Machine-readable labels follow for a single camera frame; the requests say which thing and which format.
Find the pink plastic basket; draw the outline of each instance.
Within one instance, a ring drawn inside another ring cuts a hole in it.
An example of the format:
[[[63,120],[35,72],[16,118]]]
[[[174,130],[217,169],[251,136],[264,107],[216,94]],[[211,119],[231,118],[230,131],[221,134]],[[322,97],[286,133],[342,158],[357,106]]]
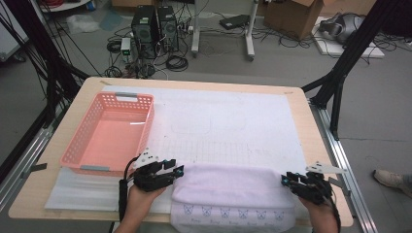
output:
[[[146,148],[154,116],[152,95],[97,93],[60,164],[76,173],[122,176]]]

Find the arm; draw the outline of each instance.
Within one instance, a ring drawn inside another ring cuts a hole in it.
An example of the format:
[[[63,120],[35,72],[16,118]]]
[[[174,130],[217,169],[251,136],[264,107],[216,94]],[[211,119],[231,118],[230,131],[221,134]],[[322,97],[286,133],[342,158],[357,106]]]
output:
[[[316,233],[338,232],[337,221],[333,215],[332,207],[327,204],[317,206],[300,197],[299,200],[308,209],[310,221]]]
[[[116,233],[136,232],[142,220],[146,217],[155,198],[166,188],[161,188],[152,192],[145,192],[133,185],[129,189],[126,213],[120,223]]]

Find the wooden table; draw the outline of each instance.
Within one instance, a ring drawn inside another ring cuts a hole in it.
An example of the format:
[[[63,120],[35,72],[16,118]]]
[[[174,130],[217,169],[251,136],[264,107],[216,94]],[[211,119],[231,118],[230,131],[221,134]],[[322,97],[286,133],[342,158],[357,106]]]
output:
[[[237,91],[285,95],[288,98],[291,107],[293,121],[305,155],[306,163],[313,164],[316,161],[321,161],[324,164],[330,164],[326,147],[306,97],[303,91],[298,87],[89,78],[82,86],[72,106],[56,129],[48,146],[38,161],[38,164],[47,163],[47,169],[33,172],[30,175],[9,210],[10,217],[38,219],[95,219],[110,221],[119,219],[118,213],[115,212],[46,210],[44,208],[60,170],[59,158],[72,139],[76,127],[81,122],[94,95],[102,90],[105,85]],[[337,187],[334,191],[337,197],[337,208],[341,216],[342,226],[350,226],[353,224],[353,218],[344,195]],[[170,222],[170,215],[149,214],[146,217],[146,221]],[[308,216],[299,216],[296,220],[296,224],[309,225],[310,222]]]

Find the white towel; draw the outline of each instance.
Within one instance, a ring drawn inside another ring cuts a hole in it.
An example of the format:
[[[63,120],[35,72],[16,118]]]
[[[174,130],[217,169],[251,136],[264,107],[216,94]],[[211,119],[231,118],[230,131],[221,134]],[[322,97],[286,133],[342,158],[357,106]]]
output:
[[[181,233],[283,232],[294,227],[291,192],[268,168],[185,164],[171,223]]]

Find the folded towel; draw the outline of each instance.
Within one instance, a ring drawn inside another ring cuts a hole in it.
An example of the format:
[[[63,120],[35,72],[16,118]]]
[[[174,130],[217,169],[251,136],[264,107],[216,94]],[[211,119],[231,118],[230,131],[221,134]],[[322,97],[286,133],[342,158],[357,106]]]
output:
[[[185,164],[171,223],[181,233],[283,232],[294,227],[291,192],[269,168]]]

